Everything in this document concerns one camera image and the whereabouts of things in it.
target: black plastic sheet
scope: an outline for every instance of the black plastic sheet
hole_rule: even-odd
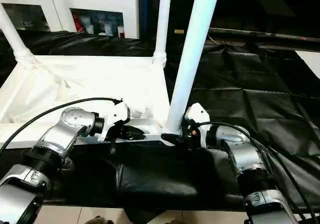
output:
[[[34,54],[152,56],[154,40],[112,40],[67,32],[20,32]],[[183,42],[169,38],[165,78],[171,98]],[[0,81],[15,65],[0,37]],[[294,51],[246,45],[206,45],[189,105],[199,102],[213,121],[247,128],[283,159],[312,207],[320,212],[320,80]],[[57,177],[47,201],[59,205],[141,209],[243,210],[227,154],[212,149],[186,152],[158,143],[119,145],[110,158],[106,147],[75,147],[74,168]],[[7,151],[0,172],[19,160]],[[280,184],[293,201],[305,205],[271,157]]]

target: red item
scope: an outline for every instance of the red item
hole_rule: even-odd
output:
[[[72,16],[74,17],[74,24],[76,25],[75,28],[77,30],[78,33],[83,33],[84,32],[84,27],[81,23],[81,21],[79,20],[79,17],[76,13],[73,13]]]

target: silver robotic arm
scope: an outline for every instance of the silver robotic arm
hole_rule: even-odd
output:
[[[67,108],[60,120],[23,155],[0,180],[0,224],[32,224],[42,206],[41,194],[68,157],[77,137],[107,132],[118,121],[128,120],[128,107],[117,104],[105,121],[97,113]]]
[[[218,146],[228,153],[244,197],[249,223],[298,224],[262,162],[261,154],[250,140],[242,132],[228,126],[219,126],[215,136]]]

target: white pipe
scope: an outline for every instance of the white pipe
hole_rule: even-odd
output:
[[[194,0],[179,71],[171,100],[166,131],[179,134],[192,84],[217,0]]]
[[[160,0],[159,4],[159,15],[158,15],[158,26],[156,33],[156,44],[154,57],[155,58],[166,58],[166,40],[168,32],[169,22],[169,11],[170,11],[170,0]]]
[[[18,32],[16,31],[16,28],[11,23],[11,20],[8,17],[7,12],[5,11],[2,4],[0,4],[0,29],[11,45],[16,58],[33,56],[33,54],[21,40]]]

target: white cabinet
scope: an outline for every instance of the white cabinet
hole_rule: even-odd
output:
[[[53,0],[56,11],[60,18],[62,28],[67,31],[76,32],[74,15],[77,17],[87,17],[94,30],[99,29],[93,27],[93,19],[95,24],[101,24],[100,29],[103,32],[111,26],[112,32],[117,33],[117,26],[124,27],[124,35],[127,38],[138,38],[139,36],[139,19],[136,0]]]
[[[60,31],[52,0],[0,0],[17,29]]]
[[[17,29],[139,38],[138,0],[0,0]]]

